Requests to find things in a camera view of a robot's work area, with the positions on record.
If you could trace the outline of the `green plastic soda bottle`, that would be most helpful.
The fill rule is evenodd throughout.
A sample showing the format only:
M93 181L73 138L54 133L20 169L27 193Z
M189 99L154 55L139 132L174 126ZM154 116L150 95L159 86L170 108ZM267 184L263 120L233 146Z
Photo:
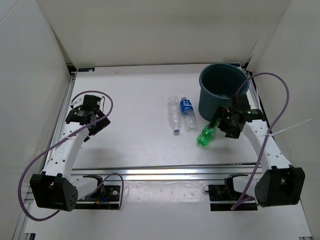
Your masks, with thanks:
M214 137L217 130L217 125L210 127L208 124L201 131L200 135L197 137L196 142L198 145L205 147L207 146L212 138Z

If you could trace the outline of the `clear unlabelled plastic bottle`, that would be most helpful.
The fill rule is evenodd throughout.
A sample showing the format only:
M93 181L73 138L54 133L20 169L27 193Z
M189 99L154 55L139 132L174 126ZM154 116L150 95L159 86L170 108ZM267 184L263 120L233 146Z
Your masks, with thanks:
M170 96L167 100L167 110L170 127L175 135L178 135L181 130L181 114L179 98L177 96Z

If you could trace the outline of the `small blue label bottle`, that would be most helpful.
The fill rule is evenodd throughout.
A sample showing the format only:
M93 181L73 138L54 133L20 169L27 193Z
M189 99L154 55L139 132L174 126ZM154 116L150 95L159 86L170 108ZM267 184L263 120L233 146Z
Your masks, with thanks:
M222 99L229 99L231 97L228 94L217 94L216 96L219 97L219 98L222 98Z

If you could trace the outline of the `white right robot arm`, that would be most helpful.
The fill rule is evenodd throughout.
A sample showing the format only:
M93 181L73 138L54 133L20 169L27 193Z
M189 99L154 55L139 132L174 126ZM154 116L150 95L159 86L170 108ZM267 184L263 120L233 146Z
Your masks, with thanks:
M256 166L262 172L258 180L251 176L234 176L232 183L225 186L224 193L230 200L237 200L232 210L254 198L261 207L296 205L301 196L305 172L294 167L281 153L275 140L268 134L268 125L262 111L231 109L218 106L210 126L214 124L225 133L225 137L237 139L243 133L251 143L258 159Z

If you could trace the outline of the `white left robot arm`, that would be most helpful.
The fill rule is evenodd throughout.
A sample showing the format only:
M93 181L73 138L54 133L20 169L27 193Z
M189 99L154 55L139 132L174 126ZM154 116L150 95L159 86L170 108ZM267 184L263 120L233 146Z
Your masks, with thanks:
M39 208L70 212L78 200L103 198L102 177L85 175L71 180L71 172L82 144L109 124L101 110L69 112L63 131L65 141L56 147L41 173L33 174L29 181Z

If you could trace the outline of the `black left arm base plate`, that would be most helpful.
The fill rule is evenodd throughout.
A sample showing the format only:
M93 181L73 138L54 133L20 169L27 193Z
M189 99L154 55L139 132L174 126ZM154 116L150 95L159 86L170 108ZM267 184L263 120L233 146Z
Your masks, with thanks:
M122 187L120 185L105 185L104 195L96 200L92 197L79 200L77 207L85 210L118 210L120 206Z

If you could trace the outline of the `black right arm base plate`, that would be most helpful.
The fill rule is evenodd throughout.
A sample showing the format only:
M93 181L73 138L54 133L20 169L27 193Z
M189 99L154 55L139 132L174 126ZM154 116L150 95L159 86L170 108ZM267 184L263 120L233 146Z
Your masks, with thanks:
M202 191L209 195L210 211L211 212L230 212L233 205L236 204L240 193L228 193L225 184L207 184L202 188ZM239 205L234 211L257 211L258 206L256 201L249 200Z

